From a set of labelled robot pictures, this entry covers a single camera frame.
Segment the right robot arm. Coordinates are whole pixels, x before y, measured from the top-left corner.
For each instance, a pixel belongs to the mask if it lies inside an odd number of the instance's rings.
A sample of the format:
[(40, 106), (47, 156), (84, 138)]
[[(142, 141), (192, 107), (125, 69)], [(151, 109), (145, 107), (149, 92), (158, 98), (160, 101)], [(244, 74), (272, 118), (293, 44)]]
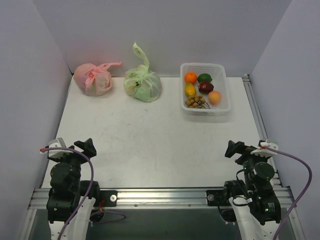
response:
[(268, 160), (276, 155), (278, 145), (269, 140), (260, 140), (257, 147), (244, 142), (228, 142), (226, 158), (235, 154), (235, 163), (242, 168), (244, 180), (226, 181), (222, 200), (231, 205), (243, 240), (272, 240), (282, 219), (280, 202), (271, 183), (274, 167)]

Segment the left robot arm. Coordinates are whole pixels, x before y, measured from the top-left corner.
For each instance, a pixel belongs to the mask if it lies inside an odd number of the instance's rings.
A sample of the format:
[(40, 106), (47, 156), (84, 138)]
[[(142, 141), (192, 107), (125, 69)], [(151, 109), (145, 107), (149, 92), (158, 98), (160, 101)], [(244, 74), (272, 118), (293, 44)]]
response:
[(67, 147), (59, 137), (41, 153), (55, 165), (50, 170), (46, 209), (53, 240), (84, 240), (91, 224), (103, 224), (103, 217), (120, 200), (117, 190), (103, 190), (94, 180), (91, 159), (97, 155), (93, 140), (75, 141)]

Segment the pink plastic bag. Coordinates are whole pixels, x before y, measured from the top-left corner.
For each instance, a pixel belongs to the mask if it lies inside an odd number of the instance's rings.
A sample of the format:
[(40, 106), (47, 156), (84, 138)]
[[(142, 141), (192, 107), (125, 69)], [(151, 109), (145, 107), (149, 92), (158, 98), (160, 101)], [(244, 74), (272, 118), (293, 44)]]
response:
[(85, 63), (76, 68), (73, 79), (85, 95), (98, 97), (112, 88), (112, 75), (108, 69), (121, 65), (122, 62), (103, 63), (101, 65)]

